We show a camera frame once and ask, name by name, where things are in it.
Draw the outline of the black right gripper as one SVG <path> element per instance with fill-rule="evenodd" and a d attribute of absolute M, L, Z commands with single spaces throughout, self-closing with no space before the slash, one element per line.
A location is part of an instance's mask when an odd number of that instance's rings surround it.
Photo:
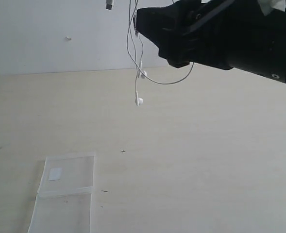
<path fill-rule="evenodd" d="M 286 70 L 286 0 L 180 0 L 138 9 L 136 30 L 174 68 Z"/>

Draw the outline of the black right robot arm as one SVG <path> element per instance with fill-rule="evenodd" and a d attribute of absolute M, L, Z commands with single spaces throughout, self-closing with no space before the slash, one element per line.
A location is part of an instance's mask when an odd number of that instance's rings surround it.
<path fill-rule="evenodd" d="M 286 84 L 286 0 L 179 0 L 138 9 L 135 28 L 172 67 L 236 68 Z"/>

